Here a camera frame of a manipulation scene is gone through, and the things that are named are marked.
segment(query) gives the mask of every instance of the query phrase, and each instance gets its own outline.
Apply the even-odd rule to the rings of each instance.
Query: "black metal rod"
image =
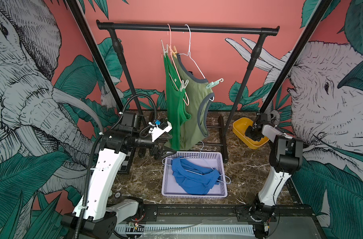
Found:
[[[96,45],[96,43],[93,39],[93,35],[91,34],[91,32],[87,26],[87,23],[86,23],[85,19],[83,18],[83,14],[78,7],[77,1],[76,0],[67,0],[67,4],[71,10],[71,13],[73,13],[75,21],[77,22],[79,29],[81,30],[82,35],[85,38],[85,41],[94,57],[95,62],[98,65],[98,68],[101,71],[103,78],[105,79],[105,81],[107,83],[108,88],[110,89],[112,97],[114,98],[115,102],[117,103],[117,108],[119,109],[119,111],[121,111],[123,109],[123,103],[122,103],[121,99],[119,98],[117,89],[115,88],[115,85],[111,80],[111,76],[108,72],[106,64],[103,61],[103,58],[99,52],[98,46]]]
[[[127,24],[127,23],[102,23],[97,20],[99,29],[125,29],[144,31],[169,31],[168,25],[152,24]],[[171,31],[187,31],[187,26],[171,25]],[[237,34],[263,34],[266,36],[276,36],[280,27],[276,28],[243,28],[243,27],[216,27],[216,26],[190,26],[191,32],[211,32],[211,33],[237,33]]]
[[[119,62],[122,66],[123,72],[125,73],[128,86],[130,87],[130,90],[131,90],[131,94],[133,96],[135,96],[136,91],[135,91],[135,87],[134,87],[133,81],[130,76],[130,72],[128,71],[125,55],[123,54],[123,46],[120,43],[120,41],[117,37],[117,33],[115,32],[114,29],[110,28],[110,29],[108,29],[108,32],[110,33],[110,36],[111,36],[112,46],[113,46],[115,52],[117,53]],[[134,101],[135,101],[139,114],[143,115],[143,111],[142,111],[142,108],[140,107],[139,99],[137,97],[135,97]],[[146,120],[144,117],[142,117],[142,122],[143,122],[143,125],[146,127],[147,125],[146,125]]]
[[[321,21],[322,16],[326,12],[327,8],[329,7],[332,0],[321,0],[319,6],[317,7],[316,11],[314,12],[313,16],[309,20],[308,25],[306,26],[305,30],[303,31],[300,39],[298,40],[297,44],[295,45],[292,54],[290,55],[289,59],[286,61],[286,64],[282,68],[280,74],[278,75],[276,82],[274,83],[270,93],[266,97],[264,103],[260,108],[260,112],[264,113],[265,110],[268,108],[270,102],[272,102],[275,94],[281,87],[282,83],[285,81],[290,69],[293,67],[295,62],[297,61],[298,57],[301,54],[301,51],[304,49],[306,43],[309,41],[310,37],[312,36],[313,32],[317,28],[318,23]]]
[[[238,103],[240,102],[240,98],[243,95],[243,91],[245,89],[246,83],[248,82],[249,76],[251,75],[252,70],[255,67],[256,60],[260,56],[260,53],[261,53],[261,50],[262,50],[262,45],[264,44],[264,41],[265,41],[266,37],[267,37],[267,35],[263,35],[263,34],[260,35],[258,37],[258,40],[257,40],[257,43],[256,43],[255,47],[252,50],[251,59],[249,60],[249,63],[248,63],[248,66],[246,68],[246,72],[245,72],[245,75],[244,75],[244,79],[241,82],[240,89],[238,90],[235,102],[233,103],[233,106],[232,106],[232,110],[230,111],[227,123],[225,124],[225,128],[223,130],[223,135],[225,135],[227,133],[227,130],[228,130],[228,127],[229,127],[230,122],[232,120],[233,114],[237,110]]]
[[[222,114],[219,114],[219,118],[217,119],[220,125],[219,128],[219,138],[220,138],[220,143],[222,143],[222,147],[221,147],[221,155],[223,156],[223,163],[227,163],[228,162],[228,147],[227,147],[227,137],[225,134],[223,134],[224,131],[224,118],[222,116]]]

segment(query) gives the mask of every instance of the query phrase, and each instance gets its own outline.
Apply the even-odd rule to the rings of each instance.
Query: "yellow plastic container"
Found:
[[[249,137],[245,136],[245,131],[248,126],[252,126],[253,121],[246,117],[238,119],[237,121],[233,122],[233,129],[232,131],[243,141],[249,148],[252,150],[258,149],[260,146],[263,146],[266,142],[268,142],[268,138],[264,137],[260,141],[253,141]]]

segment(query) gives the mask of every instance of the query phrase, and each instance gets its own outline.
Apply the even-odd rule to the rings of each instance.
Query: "pink hanger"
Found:
[[[172,55],[176,55],[176,53],[174,52],[174,51],[172,51],[172,49],[171,49],[171,40],[172,40],[172,36],[171,36],[171,27],[170,27],[170,25],[169,24],[167,24],[168,25],[168,27],[169,27],[169,29],[170,29],[170,58],[171,58],[171,60],[172,60],[172,63],[174,64],[174,67],[175,67],[175,70],[176,70],[176,73],[178,74],[178,77],[179,77],[179,80],[180,80],[180,84],[181,84],[181,86],[183,86],[183,82],[181,81],[181,78],[180,78],[180,75],[179,75],[179,71],[178,71],[178,69],[176,68],[176,65],[175,65],[175,62],[174,62],[174,59],[172,58]],[[184,101],[184,103],[186,104],[186,106],[188,106],[189,105],[189,98],[188,98],[188,95],[187,95],[187,92],[184,92],[184,94],[185,94],[185,96],[186,96],[186,98],[187,98],[187,102],[185,101],[185,99],[183,98],[183,101]]]

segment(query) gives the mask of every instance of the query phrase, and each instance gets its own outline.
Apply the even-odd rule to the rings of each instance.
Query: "green tank top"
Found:
[[[167,101],[167,118],[172,125],[172,130],[169,132],[172,138],[165,143],[165,146],[173,150],[180,150],[180,128],[187,122],[191,115],[185,110],[183,101],[185,89],[179,91],[181,83],[178,74],[168,55],[164,57],[165,68],[165,98]]]
[[[191,114],[191,120],[180,127],[180,150],[190,150],[196,143],[208,137],[207,113],[212,97],[215,96],[212,89],[206,89],[207,79],[197,79],[182,64],[180,55],[174,57],[176,68],[180,78],[189,83],[185,89],[189,98],[189,105],[185,106],[186,111]]]

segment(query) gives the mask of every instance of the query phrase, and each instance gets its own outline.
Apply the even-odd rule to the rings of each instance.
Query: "blue cloth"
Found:
[[[217,179],[220,173],[214,169],[201,167],[189,162],[186,159],[175,158],[172,160],[172,171],[176,182],[188,193],[192,195],[205,195],[213,188],[213,185],[219,184]]]

